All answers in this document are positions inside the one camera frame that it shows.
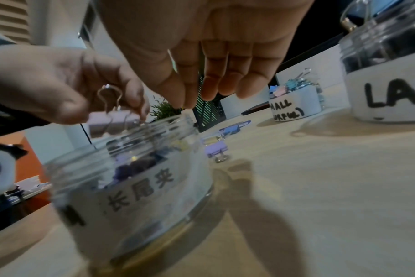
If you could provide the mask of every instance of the desk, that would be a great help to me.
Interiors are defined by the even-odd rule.
[[[216,201],[134,276],[415,277],[415,124],[359,122],[343,85],[325,95],[313,117],[207,131],[252,120],[212,165]],[[87,276],[51,205],[0,233],[0,276]]]

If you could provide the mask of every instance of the hand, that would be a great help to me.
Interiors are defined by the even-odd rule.
[[[0,46],[0,104],[59,124],[87,122],[104,111],[99,88],[113,84],[124,91],[120,104],[145,120],[150,110],[142,82],[128,64],[93,51],[43,46]],[[102,93],[109,107],[117,96]]]
[[[201,95],[260,92],[286,55],[313,0],[95,0],[102,22],[136,74],[174,107]],[[173,70],[171,55],[178,74]]]

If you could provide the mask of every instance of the sleeve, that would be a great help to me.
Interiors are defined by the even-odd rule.
[[[0,34],[0,46],[9,44],[15,43],[11,39]],[[29,113],[9,109],[0,104],[0,136],[47,124],[49,124],[49,122]]]

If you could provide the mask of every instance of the clear plastic jar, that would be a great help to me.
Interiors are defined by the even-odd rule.
[[[415,121],[415,0],[371,18],[344,37],[340,48],[357,118]]]
[[[52,203],[93,268],[145,246],[206,203],[213,181],[187,116],[144,125],[46,167]]]

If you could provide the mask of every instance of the green plant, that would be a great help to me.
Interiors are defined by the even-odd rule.
[[[182,113],[181,109],[174,109],[165,99],[159,99],[159,103],[151,106],[150,115],[156,117],[156,120],[172,117]]]

